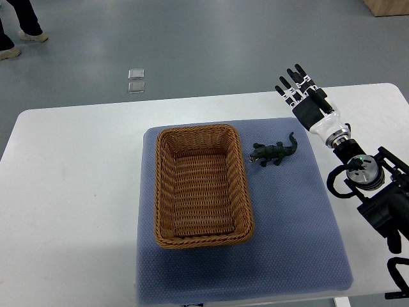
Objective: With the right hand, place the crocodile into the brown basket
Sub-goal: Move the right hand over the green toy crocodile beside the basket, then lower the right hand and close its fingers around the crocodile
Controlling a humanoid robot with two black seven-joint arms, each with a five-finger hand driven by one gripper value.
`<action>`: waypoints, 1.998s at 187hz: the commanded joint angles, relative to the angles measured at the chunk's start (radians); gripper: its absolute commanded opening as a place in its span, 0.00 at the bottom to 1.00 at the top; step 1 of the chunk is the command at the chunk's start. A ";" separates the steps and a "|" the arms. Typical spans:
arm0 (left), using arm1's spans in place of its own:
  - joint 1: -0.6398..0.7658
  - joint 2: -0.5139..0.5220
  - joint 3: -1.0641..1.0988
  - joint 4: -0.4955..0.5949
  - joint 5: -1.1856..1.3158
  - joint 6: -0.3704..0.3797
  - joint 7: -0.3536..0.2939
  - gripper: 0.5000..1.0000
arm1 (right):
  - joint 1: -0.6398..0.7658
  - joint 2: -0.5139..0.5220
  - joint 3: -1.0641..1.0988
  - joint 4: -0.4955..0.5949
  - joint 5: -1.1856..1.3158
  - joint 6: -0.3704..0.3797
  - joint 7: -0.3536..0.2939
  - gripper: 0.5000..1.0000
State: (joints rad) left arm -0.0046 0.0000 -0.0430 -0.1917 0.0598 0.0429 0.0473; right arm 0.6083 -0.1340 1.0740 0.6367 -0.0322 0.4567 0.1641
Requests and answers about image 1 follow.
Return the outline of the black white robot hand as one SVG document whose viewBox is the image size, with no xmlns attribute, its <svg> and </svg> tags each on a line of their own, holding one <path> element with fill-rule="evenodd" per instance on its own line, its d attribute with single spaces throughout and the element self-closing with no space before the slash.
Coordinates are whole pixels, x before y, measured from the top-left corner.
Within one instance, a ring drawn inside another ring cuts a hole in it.
<svg viewBox="0 0 409 307">
<path fill-rule="evenodd" d="M 327 93 L 316 85 L 305 70 L 299 65 L 287 69 L 293 81 L 280 76 L 282 86 L 275 86 L 276 92 L 290 106 L 301 125 L 311 134 L 321 138 L 329 148 L 335 148 L 351 138 L 349 124 L 340 119 L 340 112 L 329 99 Z"/>
</svg>

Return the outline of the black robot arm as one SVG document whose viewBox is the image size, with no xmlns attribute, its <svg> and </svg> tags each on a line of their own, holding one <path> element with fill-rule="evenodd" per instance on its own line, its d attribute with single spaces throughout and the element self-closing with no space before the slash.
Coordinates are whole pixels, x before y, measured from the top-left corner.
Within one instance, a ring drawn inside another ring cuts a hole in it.
<svg viewBox="0 0 409 307">
<path fill-rule="evenodd" d="M 385 298 L 407 298 L 408 283 L 398 267 L 408 265 L 408 259 L 399 256 L 401 238 L 408 238 L 408 165 L 382 146 L 377 154 L 366 154 L 346 129 L 331 134 L 326 145 L 342 162 L 328 174 L 327 189 L 336 198 L 355 196 L 362 202 L 358 212 L 395 255 L 387 269 L 400 291 L 386 293 Z"/>
</svg>

